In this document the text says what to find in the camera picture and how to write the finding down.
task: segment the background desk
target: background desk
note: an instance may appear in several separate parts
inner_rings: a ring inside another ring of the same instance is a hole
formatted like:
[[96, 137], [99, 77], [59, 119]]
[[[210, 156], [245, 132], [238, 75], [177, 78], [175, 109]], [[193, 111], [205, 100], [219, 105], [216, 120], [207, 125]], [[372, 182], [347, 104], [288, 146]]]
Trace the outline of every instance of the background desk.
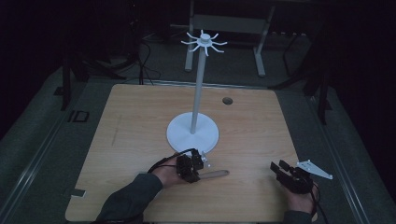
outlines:
[[[192, 110], [193, 87], [116, 85], [107, 100], [76, 189], [66, 210], [70, 221], [94, 220], [106, 198], [174, 153], [166, 128]], [[225, 105], [223, 97], [231, 97]], [[163, 190], [145, 211], [150, 222], [279, 221], [286, 205], [269, 169], [271, 161], [290, 164], [297, 155], [272, 91], [204, 88], [201, 113], [219, 127], [219, 141], [207, 154], [211, 170], [230, 174]]]

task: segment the white stand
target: white stand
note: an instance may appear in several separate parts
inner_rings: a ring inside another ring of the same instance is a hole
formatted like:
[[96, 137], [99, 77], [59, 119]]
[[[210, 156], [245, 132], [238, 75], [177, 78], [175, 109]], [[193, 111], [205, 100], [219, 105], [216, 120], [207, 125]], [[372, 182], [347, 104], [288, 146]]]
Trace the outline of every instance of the white stand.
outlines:
[[168, 125], [166, 136], [171, 147], [177, 152], [181, 152], [189, 148], [196, 148], [202, 155], [203, 152], [207, 153], [212, 150], [219, 141], [219, 129], [215, 121], [204, 114], [198, 113], [201, 101], [202, 83], [204, 79], [205, 60], [208, 56], [207, 47], [211, 47], [217, 52], [223, 52], [213, 47], [213, 44], [225, 45], [226, 43], [220, 44], [212, 42], [212, 39], [216, 38], [218, 35], [210, 37], [210, 35], [204, 34], [203, 31], [201, 31], [200, 38], [193, 37], [190, 34], [187, 35], [190, 38], [196, 39], [196, 41], [182, 41], [182, 43], [188, 45], [195, 43], [198, 44], [198, 46], [191, 51], [196, 51], [200, 48], [197, 79], [195, 84], [194, 106], [192, 112], [178, 115], [172, 119]]

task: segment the white bracket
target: white bracket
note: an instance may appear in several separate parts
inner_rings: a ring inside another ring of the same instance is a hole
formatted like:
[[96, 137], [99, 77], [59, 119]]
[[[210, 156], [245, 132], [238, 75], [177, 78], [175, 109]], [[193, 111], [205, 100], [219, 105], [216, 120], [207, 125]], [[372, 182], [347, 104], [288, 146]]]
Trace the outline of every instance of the white bracket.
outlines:
[[322, 169], [318, 168], [311, 160], [297, 162], [297, 166], [313, 175], [319, 175], [324, 178], [332, 179], [332, 175], [327, 174]]

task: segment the person's left hand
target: person's left hand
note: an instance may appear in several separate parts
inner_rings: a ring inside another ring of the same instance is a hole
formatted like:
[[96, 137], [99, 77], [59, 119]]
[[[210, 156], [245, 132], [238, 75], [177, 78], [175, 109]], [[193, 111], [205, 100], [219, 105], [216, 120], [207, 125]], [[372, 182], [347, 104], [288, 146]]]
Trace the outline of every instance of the person's left hand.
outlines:
[[161, 182], [163, 183], [163, 187], [165, 189], [172, 187], [175, 184], [187, 183], [177, 174], [176, 162], [177, 162], [177, 158], [173, 158], [169, 161], [164, 162], [163, 164], [161, 164], [162, 166], [152, 171], [152, 174], [160, 178]]

